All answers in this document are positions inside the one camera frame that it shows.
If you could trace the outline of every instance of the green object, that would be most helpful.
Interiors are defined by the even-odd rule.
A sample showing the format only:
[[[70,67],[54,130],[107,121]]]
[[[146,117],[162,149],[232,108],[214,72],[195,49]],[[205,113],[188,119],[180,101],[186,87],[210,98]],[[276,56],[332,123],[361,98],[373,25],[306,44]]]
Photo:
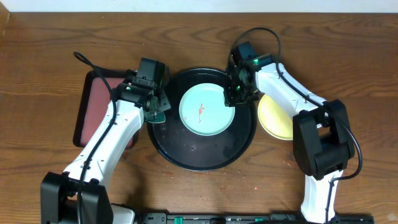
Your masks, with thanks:
[[[182,224],[182,217],[175,217],[174,224]]]
[[[158,113],[156,115],[155,120],[151,120],[151,121],[147,121],[147,122],[153,123],[153,124],[159,124],[159,123],[163,123],[165,121],[166,121],[166,115],[164,115],[164,113]]]

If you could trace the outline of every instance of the black plate rim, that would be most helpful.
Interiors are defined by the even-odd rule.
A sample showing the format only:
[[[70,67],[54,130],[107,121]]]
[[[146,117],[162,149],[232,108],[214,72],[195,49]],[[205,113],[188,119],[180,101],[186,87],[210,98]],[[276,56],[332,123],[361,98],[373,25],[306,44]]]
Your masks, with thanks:
[[[221,70],[215,69],[215,68],[191,68],[188,70],[183,70],[181,72],[178,72],[175,77],[178,77],[180,75],[183,75],[185,72],[192,72],[194,70],[212,70],[212,71],[216,71],[216,72],[220,72],[223,75],[225,75],[224,72],[222,72]],[[159,145],[159,143],[156,141],[155,138],[155,134],[154,134],[154,130],[153,130],[153,125],[154,124],[148,124],[147,123],[147,130],[148,130],[148,135],[150,138],[150,141],[152,142],[152,144],[155,146],[155,148],[157,149],[157,151],[165,158],[167,159],[169,162],[171,162],[172,164],[181,167],[183,169],[186,170],[190,170],[190,171],[211,171],[211,170],[217,170],[220,169],[222,167],[226,167],[228,165],[230,165],[231,163],[235,162],[238,158],[240,158],[242,156],[242,154],[248,149],[248,147],[250,146],[253,138],[254,138],[254,134],[256,133],[256,128],[257,128],[257,113],[256,113],[256,107],[254,106],[254,103],[251,103],[249,105],[249,110],[250,110],[250,114],[251,114],[251,129],[250,129],[250,134],[248,136],[248,140],[246,141],[246,143],[244,144],[243,148],[239,151],[239,153],[237,153],[234,157],[232,157],[231,159],[229,159],[226,162],[223,162],[217,166],[212,166],[212,167],[208,167],[208,168],[201,168],[201,167],[193,167],[193,166],[187,166],[186,164],[182,164],[178,161],[173,160],[172,158],[170,158],[167,153],[165,153],[165,151],[161,148],[161,146]]]

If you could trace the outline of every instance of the white plate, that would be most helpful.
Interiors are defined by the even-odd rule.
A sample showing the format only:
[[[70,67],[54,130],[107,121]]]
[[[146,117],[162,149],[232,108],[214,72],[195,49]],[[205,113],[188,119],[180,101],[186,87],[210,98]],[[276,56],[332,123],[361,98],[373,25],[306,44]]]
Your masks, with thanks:
[[[235,107],[225,106],[224,88],[212,83],[190,88],[182,96],[179,111],[185,127],[202,136],[221,133],[235,115]]]

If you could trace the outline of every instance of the cable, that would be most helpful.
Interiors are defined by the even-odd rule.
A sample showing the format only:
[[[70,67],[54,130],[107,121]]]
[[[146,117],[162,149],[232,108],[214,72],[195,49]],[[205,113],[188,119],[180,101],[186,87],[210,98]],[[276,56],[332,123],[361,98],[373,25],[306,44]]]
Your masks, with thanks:
[[[352,179],[352,178],[356,177],[356,176],[361,172],[362,164],[363,164],[362,150],[361,150],[361,148],[360,148],[360,146],[359,146],[359,143],[358,143],[358,141],[356,140],[354,134],[352,133],[352,131],[349,129],[349,127],[347,127],[347,125],[346,125],[338,116],[336,116],[336,115],[335,115],[334,113],[332,113],[330,110],[328,110],[327,108],[325,108],[323,105],[317,103],[316,101],[313,101],[313,100],[310,98],[309,95],[306,95],[306,94],[302,93],[302,92],[301,92],[300,90],[298,90],[295,86],[293,86],[289,81],[287,81],[287,79],[285,78],[283,72],[281,72],[280,69],[279,69],[279,62],[280,62],[280,55],[281,55],[281,50],[282,50],[282,44],[281,44],[281,42],[280,42],[279,36],[278,36],[273,30],[268,29],[268,28],[266,28],[266,27],[255,27],[255,28],[249,29],[249,30],[247,30],[246,32],[244,32],[243,34],[241,34],[241,35],[238,37],[238,39],[235,40],[234,44],[233,44],[232,47],[231,47],[231,51],[230,51],[230,53],[229,53],[229,55],[228,55],[228,63],[227,63],[227,67],[226,67],[226,73],[228,74],[228,69],[229,69],[229,66],[230,66],[230,65],[229,65],[229,62],[230,62],[229,58],[230,58],[230,56],[231,56],[231,52],[232,52],[234,46],[238,43],[238,41],[239,41],[240,39],[242,39],[245,35],[247,35],[248,33],[252,32],[252,31],[254,31],[254,30],[266,30],[266,31],[270,32],[271,34],[273,34],[273,35],[275,36],[276,40],[278,41],[278,54],[277,54],[277,56],[276,56],[275,65],[276,65],[276,70],[277,70],[277,73],[278,73],[279,77],[280,77],[281,79],[283,79],[283,81],[284,81],[289,87],[291,87],[291,89],[293,89],[294,91],[296,91],[296,92],[297,92],[300,96],[302,96],[305,100],[307,100],[308,102],[310,102],[310,103],[314,104],[315,106],[319,107],[321,110],[323,110],[324,112],[326,112],[331,118],[333,118],[335,121],[337,121],[337,123],[339,123],[339,124],[344,128],[344,130],[347,131],[347,133],[349,134],[349,136],[351,137],[351,139],[352,139],[353,142],[354,142],[356,151],[357,151],[357,153],[358,153],[358,167],[357,167],[356,171],[355,171],[353,174],[351,174],[351,175],[347,175],[347,176],[344,176],[344,177],[334,177],[334,178],[332,178],[332,179],[330,180],[330,187],[329,187],[328,200],[327,200],[326,209],[325,209],[325,210],[326,210],[325,223],[327,224],[327,223],[329,222],[329,221],[328,221],[329,206],[330,206],[330,200],[331,200],[331,192],[332,192],[332,190],[333,190],[333,187],[335,186],[334,182],[337,181],[337,180],[348,180],[348,179]]]
[[[93,65],[84,55],[82,55],[79,52],[74,52],[73,55],[80,60],[81,62],[89,65],[91,68],[93,68],[93,70],[95,71],[95,73],[97,74],[97,76],[100,77],[100,79],[102,79],[102,81],[104,82],[106,88],[109,91],[109,94],[111,95],[111,100],[112,100],[112,105],[113,105],[113,115],[112,115],[112,119],[109,121],[109,125],[108,127],[105,129],[104,133],[102,134],[102,136],[98,139],[97,143],[94,145],[93,149],[91,150],[90,154],[87,157],[87,160],[84,162],[83,164],[83,168],[81,170],[81,174],[80,174],[80,180],[78,182],[78,191],[77,191],[77,219],[78,219],[78,223],[79,224],[83,224],[83,216],[81,213],[81,205],[82,205],[82,196],[81,193],[83,191],[83,181],[85,179],[85,175],[86,175],[86,171],[87,168],[90,164],[91,158],[94,156],[95,151],[97,150],[98,146],[100,146],[102,140],[105,138],[106,134],[109,132],[109,130],[112,128],[112,125],[116,119],[116,99],[113,95],[112,89],[109,85],[109,83],[105,80],[105,77],[102,75],[101,72],[101,67],[97,67],[95,65]]]

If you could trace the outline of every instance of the yellow bowl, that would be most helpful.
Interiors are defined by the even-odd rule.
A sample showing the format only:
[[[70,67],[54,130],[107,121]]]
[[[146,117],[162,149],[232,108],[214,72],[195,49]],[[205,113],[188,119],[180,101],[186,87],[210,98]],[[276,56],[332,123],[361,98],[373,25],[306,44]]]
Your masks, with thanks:
[[[293,140],[293,121],[270,96],[262,96],[257,115],[261,126],[270,135],[282,140]]]

